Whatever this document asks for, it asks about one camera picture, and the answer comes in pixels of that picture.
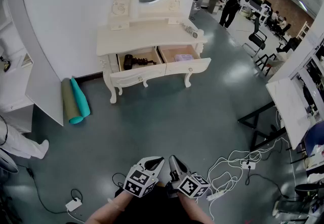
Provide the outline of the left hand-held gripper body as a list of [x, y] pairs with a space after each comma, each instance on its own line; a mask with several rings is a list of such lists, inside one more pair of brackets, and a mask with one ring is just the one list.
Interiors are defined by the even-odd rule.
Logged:
[[131, 167], [123, 189], [136, 197], [150, 193], [158, 183], [159, 161], [140, 161]]

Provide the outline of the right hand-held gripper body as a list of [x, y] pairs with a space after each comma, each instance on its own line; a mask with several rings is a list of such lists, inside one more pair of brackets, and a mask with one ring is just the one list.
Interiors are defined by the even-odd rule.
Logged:
[[210, 183], [196, 172], [187, 175], [183, 180], [176, 182], [168, 182], [166, 184], [167, 193], [170, 198], [176, 196], [176, 193], [182, 193], [190, 199], [201, 197], [210, 187]]

